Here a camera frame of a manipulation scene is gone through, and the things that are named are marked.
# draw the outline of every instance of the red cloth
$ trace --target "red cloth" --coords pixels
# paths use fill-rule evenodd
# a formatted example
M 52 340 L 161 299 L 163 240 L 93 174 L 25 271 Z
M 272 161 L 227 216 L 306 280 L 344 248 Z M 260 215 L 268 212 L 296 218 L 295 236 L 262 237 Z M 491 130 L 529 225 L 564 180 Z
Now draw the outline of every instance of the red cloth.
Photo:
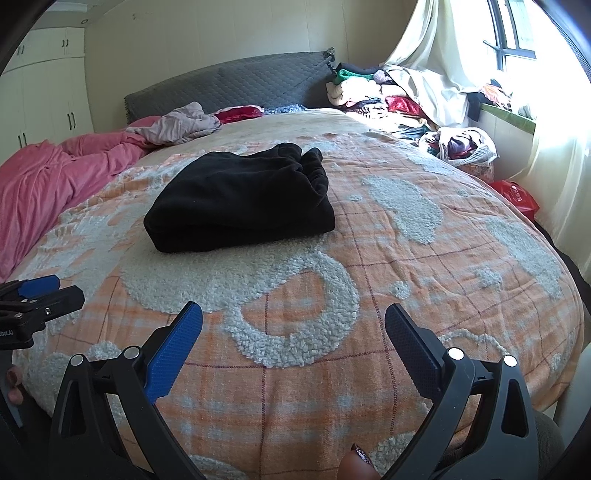
M 388 112 L 406 113 L 427 118 L 418 103 L 408 97 L 386 97 L 386 103 L 388 104 Z
M 262 112 L 255 106 L 237 106 L 222 112 L 214 113 L 214 115 L 220 120 L 222 125 L 224 125 L 239 122 L 240 120 L 248 120 L 249 118 L 262 117 Z

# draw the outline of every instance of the pile of clothes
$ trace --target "pile of clothes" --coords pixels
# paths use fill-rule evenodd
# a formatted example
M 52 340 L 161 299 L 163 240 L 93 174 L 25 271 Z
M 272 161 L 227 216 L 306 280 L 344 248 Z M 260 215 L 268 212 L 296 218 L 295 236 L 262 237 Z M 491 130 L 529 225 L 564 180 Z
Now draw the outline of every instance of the pile of clothes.
M 330 103 L 346 113 L 376 120 L 373 127 L 407 140 L 418 140 L 437 129 L 420 105 L 409 98 L 379 67 L 362 69 L 340 63 L 336 77 L 326 84 Z
M 468 93 L 468 117 L 475 122 L 480 120 L 480 107 L 494 105 L 511 112 L 511 97 L 503 90 L 501 84 L 491 79 L 479 91 Z
M 486 183 L 495 179 L 495 143 L 480 128 L 441 127 L 437 132 L 425 134 L 418 147 Z

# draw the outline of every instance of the wardrobe door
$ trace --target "wardrobe door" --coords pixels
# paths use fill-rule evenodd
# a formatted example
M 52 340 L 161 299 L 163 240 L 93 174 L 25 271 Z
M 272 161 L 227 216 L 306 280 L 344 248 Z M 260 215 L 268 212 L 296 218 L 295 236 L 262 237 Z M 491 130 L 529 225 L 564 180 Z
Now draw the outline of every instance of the wardrobe door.
M 84 56 L 84 28 L 66 28 L 66 56 Z
M 0 76 L 0 164 L 24 146 L 25 120 L 22 102 L 22 72 Z
M 70 59 L 47 62 L 47 84 L 51 92 L 51 116 L 55 130 L 55 142 L 76 135 L 70 104 L 72 103 L 72 80 Z
M 94 132 L 90 109 L 88 106 L 88 94 L 86 91 L 86 75 L 84 58 L 69 59 L 70 78 L 72 85 L 72 102 L 70 111 L 74 123 L 76 135 Z
M 42 28 L 31 30 L 21 46 L 20 66 L 31 65 L 41 61 L 49 60 L 50 43 L 48 42 L 53 28 Z
M 46 28 L 44 41 L 47 43 L 47 60 L 63 59 L 66 56 L 67 28 Z
M 25 143 L 32 145 L 54 140 L 51 114 L 52 91 L 47 83 L 47 63 L 36 63 L 21 68 L 22 95 L 25 112 Z

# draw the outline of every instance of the black folded cloth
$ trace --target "black folded cloth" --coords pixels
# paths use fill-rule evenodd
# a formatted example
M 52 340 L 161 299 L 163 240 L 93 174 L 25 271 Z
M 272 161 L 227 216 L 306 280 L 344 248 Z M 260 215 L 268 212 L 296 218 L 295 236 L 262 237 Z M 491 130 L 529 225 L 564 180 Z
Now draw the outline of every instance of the black folded cloth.
M 320 235 L 335 229 L 322 153 L 280 144 L 241 157 L 211 152 L 185 167 L 144 218 L 161 252 Z
M 347 70 L 351 73 L 356 73 L 357 75 L 373 75 L 379 70 L 379 67 L 370 67 L 368 69 L 363 69 L 358 67 L 357 65 L 353 65 L 352 63 L 345 63 L 342 61 L 336 68 L 336 71 L 339 72 L 341 70 Z

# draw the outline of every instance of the white curtain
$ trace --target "white curtain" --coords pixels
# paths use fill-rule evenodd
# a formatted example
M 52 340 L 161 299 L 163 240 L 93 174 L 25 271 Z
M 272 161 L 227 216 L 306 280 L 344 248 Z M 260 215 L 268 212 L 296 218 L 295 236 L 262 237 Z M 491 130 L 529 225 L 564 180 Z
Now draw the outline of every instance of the white curtain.
M 528 166 L 512 180 L 534 196 L 536 220 L 591 283 L 591 83 L 545 13 L 527 5 L 537 56 L 528 87 L 537 121 Z
M 458 49 L 452 0 L 418 0 L 402 39 L 384 63 L 394 81 L 441 127 L 467 126 L 468 79 Z

